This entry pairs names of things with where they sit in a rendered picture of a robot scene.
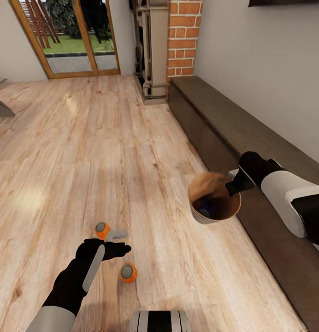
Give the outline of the can of soda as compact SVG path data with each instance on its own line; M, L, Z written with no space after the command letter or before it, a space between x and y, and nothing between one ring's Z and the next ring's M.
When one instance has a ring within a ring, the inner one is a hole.
M120 271L121 279L126 283L133 283L137 278L137 269L131 263L125 263Z
M212 202L204 202L198 209L198 213L207 218L211 218L215 211L215 206Z
M106 222L100 222L95 227L96 234L103 240L106 239L108 231L112 231Z

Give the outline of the trash can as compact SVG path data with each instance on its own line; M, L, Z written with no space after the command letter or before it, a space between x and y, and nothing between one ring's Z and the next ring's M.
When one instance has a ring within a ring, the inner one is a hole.
M230 195L226 186L218 181L219 178L226 182L232 182L226 176L209 172L199 174L189 184L188 198L191 213L200 224L209 225L230 219L240 209L242 203L240 192ZM206 201L212 202L215 206L211 218L198 213L198 209Z

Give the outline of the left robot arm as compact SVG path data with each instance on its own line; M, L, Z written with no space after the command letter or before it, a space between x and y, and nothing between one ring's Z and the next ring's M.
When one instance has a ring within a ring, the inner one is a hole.
M108 231L106 239L85 239L76 258L55 280L54 287L25 332L71 332L80 310L103 260L125 256L131 246L115 243L127 238L127 230Z

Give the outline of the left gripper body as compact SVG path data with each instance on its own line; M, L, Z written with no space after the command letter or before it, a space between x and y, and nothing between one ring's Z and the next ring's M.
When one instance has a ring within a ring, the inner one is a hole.
M125 243L113 243L113 242L107 242L110 246L110 254L106 260L110 260L114 257L121 257L125 256Z

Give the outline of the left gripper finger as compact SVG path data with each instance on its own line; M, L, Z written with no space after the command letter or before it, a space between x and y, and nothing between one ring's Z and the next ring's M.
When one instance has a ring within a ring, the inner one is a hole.
M124 253L124 255L126 255L126 253L129 253L130 251L131 251L131 246L125 245L125 253Z

